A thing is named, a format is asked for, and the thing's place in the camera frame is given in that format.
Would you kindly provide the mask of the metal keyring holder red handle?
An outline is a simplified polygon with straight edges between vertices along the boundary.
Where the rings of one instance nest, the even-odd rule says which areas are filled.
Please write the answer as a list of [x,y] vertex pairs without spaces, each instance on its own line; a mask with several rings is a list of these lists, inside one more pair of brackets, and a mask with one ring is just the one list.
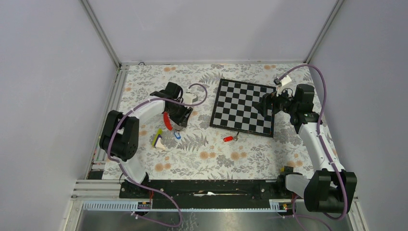
[[183,130],[182,126],[177,125],[174,121],[172,121],[170,119],[170,116],[167,112],[163,112],[163,121],[165,124],[165,127],[169,130],[169,131],[177,131],[180,132]]

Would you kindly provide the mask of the key with blue tag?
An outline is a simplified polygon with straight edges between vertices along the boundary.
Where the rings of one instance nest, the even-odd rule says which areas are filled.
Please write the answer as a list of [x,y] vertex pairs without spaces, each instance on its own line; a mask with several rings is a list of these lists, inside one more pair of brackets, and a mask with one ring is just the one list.
[[175,136],[175,138],[177,139],[177,140],[180,140],[181,139],[181,135],[180,135],[180,133],[179,133],[179,131],[174,131],[174,136]]

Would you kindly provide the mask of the key with red tag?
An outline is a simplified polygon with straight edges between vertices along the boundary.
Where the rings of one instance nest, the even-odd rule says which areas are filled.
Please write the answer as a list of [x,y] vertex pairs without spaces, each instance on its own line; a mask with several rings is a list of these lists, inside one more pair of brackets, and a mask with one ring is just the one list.
[[223,141],[224,141],[224,142],[236,141],[236,140],[238,139],[239,134],[240,134],[240,133],[237,132],[236,135],[234,135],[234,136],[224,137],[224,138],[223,138]]

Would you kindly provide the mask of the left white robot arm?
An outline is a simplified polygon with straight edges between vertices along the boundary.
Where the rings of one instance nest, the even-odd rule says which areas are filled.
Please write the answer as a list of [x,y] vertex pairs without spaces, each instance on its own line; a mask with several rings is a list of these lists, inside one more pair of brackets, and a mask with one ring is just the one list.
[[136,197],[143,198],[149,193],[149,185],[144,181],[147,172],[136,156],[140,125],[167,113],[172,122],[186,128],[192,111],[193,104],[184,102],[182,87],[168,82],[165,89],[152,92],[129,112],[112,110],[107,114],[99,147],[119,164],[124,176],[132,182],[130,190]]

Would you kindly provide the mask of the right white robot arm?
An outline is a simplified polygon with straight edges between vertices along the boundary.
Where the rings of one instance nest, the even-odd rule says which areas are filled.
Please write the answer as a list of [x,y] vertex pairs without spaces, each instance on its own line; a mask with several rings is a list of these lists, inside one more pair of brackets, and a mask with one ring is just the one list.
[[276,192],[282,198],[293,193],[303,198],[309,212],[340,214],[344,217],[351,208],[357,186],[355,173],[342,166],[323,134],[322,113],[314,109],[315,89],[308,84],[299,84],[294,95],[287,92],[266,93],[255,108],[266,116],[268,110],[275,115],[289,114],[290,123],[299,135],[309,154],[314,169],[311,179],[292,170],[277,178]]

